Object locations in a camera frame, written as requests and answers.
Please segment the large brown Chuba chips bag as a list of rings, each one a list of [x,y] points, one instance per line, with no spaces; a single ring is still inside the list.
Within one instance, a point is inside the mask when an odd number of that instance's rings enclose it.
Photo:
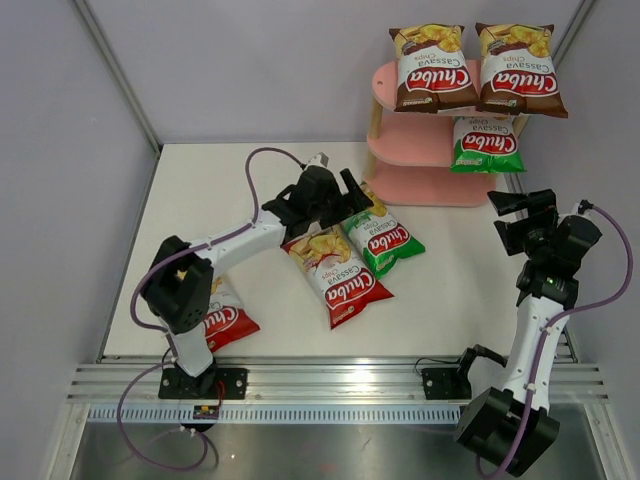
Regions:
[[[554,26],[475,25],[481,69],[478,109],[504,115],[566,118],[551,58]]]

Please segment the small brown Chuba chips bag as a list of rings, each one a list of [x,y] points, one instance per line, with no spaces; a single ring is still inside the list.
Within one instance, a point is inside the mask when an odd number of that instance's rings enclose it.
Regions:
[[[463,32],[462,25],[437,23],[389,30],[397,59],[396,112],[437,114],[477,104]]]

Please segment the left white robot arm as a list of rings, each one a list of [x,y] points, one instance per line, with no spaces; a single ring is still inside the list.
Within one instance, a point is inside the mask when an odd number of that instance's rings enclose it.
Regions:
[[[310,166],[236,229],[199,243],[165,239],[133,294],[160,320],[176,354],[175,366],[162,377],[160,397],[200,399],[220,391],[218,367],[204,337],[215,279],[308,233],[313,224],[333,227],[372,204],[349,170],[335,176],[325,167]]]

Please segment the green Chuba chips bag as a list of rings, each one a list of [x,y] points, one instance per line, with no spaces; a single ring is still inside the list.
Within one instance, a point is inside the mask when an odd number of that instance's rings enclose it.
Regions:
[[[367,209],[341,223],[344,233],[377,279],[399,260],[426,252],[425,246],[406,229],[365,182],[361,190],[371,200]]]
[[[523,173],[518,138],[507,117],[455,117],[453,124],[454,173]]]

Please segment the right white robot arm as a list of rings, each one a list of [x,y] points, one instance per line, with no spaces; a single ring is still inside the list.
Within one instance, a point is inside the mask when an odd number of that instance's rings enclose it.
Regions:
[[[590,203],[560,215],[550,189],[491,191],[488,198],[499,216],[494,226],[506,253],[527,259],[516,280],[516,333],[503,370],[489,386],[489,373],[478,362],[454,371],[456,389],[474,396],[454,439],[478,463],[494,466],[492,472],[481,471],[481,478],[498,479],[521,476],[558,436],[559,423],[549,415],[554,355],[578,299],[575,275],[602,232],[587,215]]]

